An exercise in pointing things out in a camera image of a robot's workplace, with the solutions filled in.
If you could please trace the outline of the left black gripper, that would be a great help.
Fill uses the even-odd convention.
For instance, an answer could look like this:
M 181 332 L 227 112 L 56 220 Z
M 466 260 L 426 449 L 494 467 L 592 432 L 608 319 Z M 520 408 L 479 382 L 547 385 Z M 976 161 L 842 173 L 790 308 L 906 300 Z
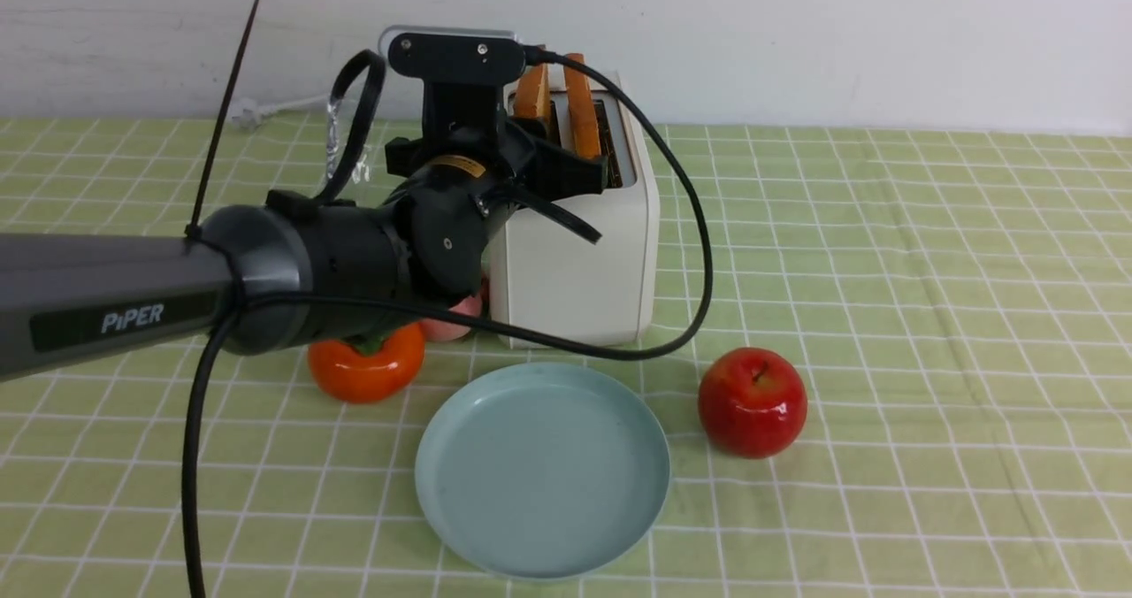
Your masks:
M 601 195 L 609 159 L 561 148 L 557 122 L 513 117 L 504 89 L 427 83 L 421 137 L 385 146 L 396 194 L 535 194 L 559 202 Z

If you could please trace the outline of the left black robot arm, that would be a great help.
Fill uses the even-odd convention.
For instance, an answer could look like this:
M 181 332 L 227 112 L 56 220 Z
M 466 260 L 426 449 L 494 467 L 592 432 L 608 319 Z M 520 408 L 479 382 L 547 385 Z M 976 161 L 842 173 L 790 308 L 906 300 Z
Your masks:
M 499 130 L 492 142 L 426 126 L 386 143 L 402 182 L 375 207 L 273 190 L 213 212 L 198 238 L 5 233 L 5 381 L 197 334 L 229 311 L 233 354 L 391 332 L 412 319 L 392 304 L 443 311 L 472 293 L 486 246 L 520 208 L 598 241 L 561 200 L 602 194 L 609 159 L 561 148 L 535 119 L 501 116 Z M 331 304 L 242 311 L 268 293 Z

